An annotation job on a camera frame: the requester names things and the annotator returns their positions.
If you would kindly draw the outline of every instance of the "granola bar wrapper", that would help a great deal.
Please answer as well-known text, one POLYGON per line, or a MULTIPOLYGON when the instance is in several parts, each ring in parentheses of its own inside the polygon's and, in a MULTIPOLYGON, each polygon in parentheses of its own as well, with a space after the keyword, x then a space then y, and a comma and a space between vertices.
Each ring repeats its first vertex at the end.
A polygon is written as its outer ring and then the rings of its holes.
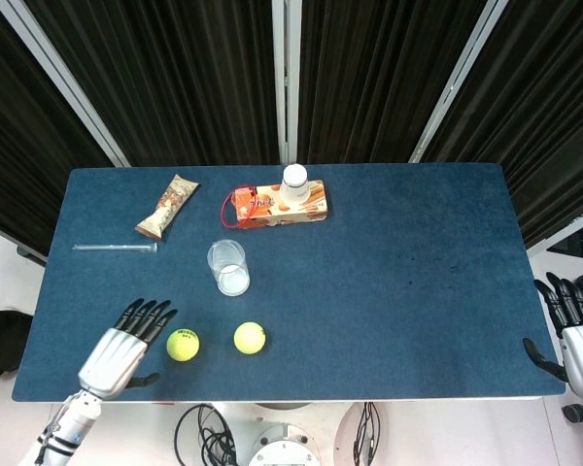
POLYGON ((175 175, 171 184, 157 201, 155 212, 136 225, 136 231, 161 241, 162 232, 173 221, 177 212, 186 204, 197 187, 198 183, 189 182, 179 175, 175 175))

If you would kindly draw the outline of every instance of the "red string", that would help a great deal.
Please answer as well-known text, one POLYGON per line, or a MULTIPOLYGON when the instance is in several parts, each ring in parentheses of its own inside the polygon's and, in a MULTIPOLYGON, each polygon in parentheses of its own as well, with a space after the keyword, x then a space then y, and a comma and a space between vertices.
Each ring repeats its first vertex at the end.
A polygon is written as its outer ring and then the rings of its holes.
POLYGON ((226 226, 229 229, 242 228, 245 224, 251 221, 251 216, 253 216, 256 210, 257 210, 257 189, 254 186, 250 186, 248 184, 237 186, 235 189, 229 192, 228 195, 223 200, 223 206, 221 207, 221 222, 223 223, 224 226, 226 226), (238 221, 235 225, 231 225, 230 223, 227 223, 226 220, 224 219, 224 209, 226 208, 228 202, 231 200, 231 197, 235 194, 235 191, 242 187, 247 187, 251 191, 251 194, 253 196, 253 206, 251 207, 248 214, 243 220, 238 221))

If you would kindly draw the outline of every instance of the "black cable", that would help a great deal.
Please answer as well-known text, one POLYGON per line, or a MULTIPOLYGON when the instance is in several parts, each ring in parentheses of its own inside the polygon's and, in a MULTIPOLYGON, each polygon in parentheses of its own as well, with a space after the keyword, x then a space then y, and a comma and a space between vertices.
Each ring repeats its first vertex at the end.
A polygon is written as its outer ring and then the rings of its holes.
POLYGON ((373 458, 380 445, 380 430, 382 428, 380 415, 373 403, 364 403, 362 414, 360 415, 359 427, 357 428, 357 438, 354 440, 352 456, 355 466, 360 466, 360 455, 362 454, 365 439, 367 437, 367 428, 370 429, 369 452, 367 453, 367 466, 373 462, 373 458))
POLYGON ((211 405, 194 405, 182 416, 175 426, 175 435, 173 436, 173 447, 175 449, 175 457, 182 466, 187 466, 179 455, 177 441, 179 438, 179 429, 182 426, 184 419, 190 414, 198 410, 197 425, 198 425, 198 442, 201 446, 201 461, 204 466, 238 466, 235 455, 235 443, 231 430, 227 425, 224 417, 216 411, 211 405), (214 416, 214 421, 218 420, 222 429, 216 430, 213 426, 206 426, 210 416, 214 416))

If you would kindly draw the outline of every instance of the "floor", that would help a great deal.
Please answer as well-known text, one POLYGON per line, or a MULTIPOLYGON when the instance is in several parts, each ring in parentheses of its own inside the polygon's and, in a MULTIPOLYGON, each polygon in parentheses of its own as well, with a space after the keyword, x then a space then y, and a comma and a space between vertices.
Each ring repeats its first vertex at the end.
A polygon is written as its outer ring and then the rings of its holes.
MULTIPOLYGON (((544 252, 532 260, 537 278, 552 271, 574 279, 583 259, 544 252)), ((16 254, 0 237, 0 309, 32 313, 43 268, 16 254)), ((43 429, 56 405, 15 403, 15 379, 0 380, 0 466, 15 465, 43 429)), ((379 407, 385 429, 375 466, 480 465, 583 466, 583 426, 563 419, 560 408, 574 395, 519 401, 423 401, 379 407)), ((173 431, 189 405, 107 404, 70 465, 174 465, 173 431)), ((357 419, 346 416, 334 440, 341 466, 349 454, 357 419)), ((180 436, 186 464, 200 465, 194 431, 180 436)))

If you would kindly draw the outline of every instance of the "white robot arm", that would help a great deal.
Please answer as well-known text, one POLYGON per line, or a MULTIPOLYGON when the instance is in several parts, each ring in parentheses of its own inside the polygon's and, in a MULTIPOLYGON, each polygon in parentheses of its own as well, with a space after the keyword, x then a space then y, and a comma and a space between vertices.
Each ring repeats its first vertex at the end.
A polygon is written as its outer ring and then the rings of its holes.
POLYGON ((170 304, 138 299, 128 306, 80 370, 82 390, 64 401, 19 466, 66 465, 101 415, 102 401, 116 398, 126 388, 146 386, 159 378, 158 373, 145 378, 132 376, 147 349, 177 313, 172 310, 160 316, 170 304))
POLYGON ((548 312, 560 338, 564 366, 548 361, 530 339, 523 340, 525 350, 533 363, 562 382, 570 384, 572 391, 583 399, 583 277, 576 284, 546 274, 555 288, 536 280, 535 287, 544 297, 548 312))

